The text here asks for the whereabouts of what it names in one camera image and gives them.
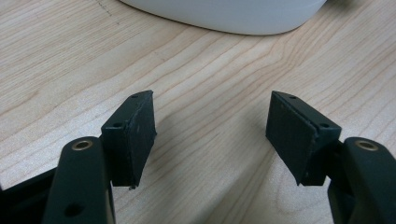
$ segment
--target hole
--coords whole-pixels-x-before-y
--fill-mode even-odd
[[[91,147],[92,145],[93,145],[93,142],[92,142],[92,141],[89,141],[89,140],[82,140],[82,141],[76,142],[76,143],[72,146],[72,149],[73,149],[73,150],[79,151],[79,150],[87,149],[87,148]]]
[[[67,217],[76,217],[84,211],[84,205],[80,203],[70,203],[64,209],[64,215]]]
[[[377,151],[378,150],[378,146],[367,142],[367,141],[363,141],[363,140],[358,140],[355,142],[356,146],[361,147],[363,149],[369,150],[369,151]]]
[[[123,125],[123,123],[117,122],[117,123],[114,123],[114,124],[113,124],[113,127],[115,127],[115,128],[120,128],[120,127],[122,127],[122,125]]]

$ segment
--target white object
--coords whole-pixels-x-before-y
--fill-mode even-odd
[[[302,25],[326,0],[121,0],[165,17],[212,30],[273,35]]]

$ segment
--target black 3d-printed part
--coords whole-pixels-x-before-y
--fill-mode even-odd
[[[66,144],[42,223],[114,223],[112,202],[102,141],[87,136]]]
[[[102,126],[113,186],[139,185],[155,136],[152,91],[130,96]]]
[[[389,151],[375,141],[350,137],[341,158],[356,198],[348,223],[395,223],[396,160]]]
[[[56,168],[2,191],[0,223],[41,223]]]
[[[273,91],[266,137],[297,184],[321,186],[325,155],[338,143],[341,127],[299,98]]]

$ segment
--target wood grain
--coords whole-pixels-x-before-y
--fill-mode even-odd
[[[283,35],[169,21],[115,0],[0,3],[0,180],[57,164],[123,100],[154,90],[158,137],[119,223],[332,223],[264,137],[272,90],[396,156],[396,2],[332,0]]]

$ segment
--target light wood surface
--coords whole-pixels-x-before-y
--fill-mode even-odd
[[[117,0],[2,0],[2,187],[153,90],[158,136],[141,185],[114,189],[119,223],[332,223],[327,187],[297,187],[264,136],[270,93],[395,156],[395,21],[394,0],[333,0],[292,32],[245,36]]]

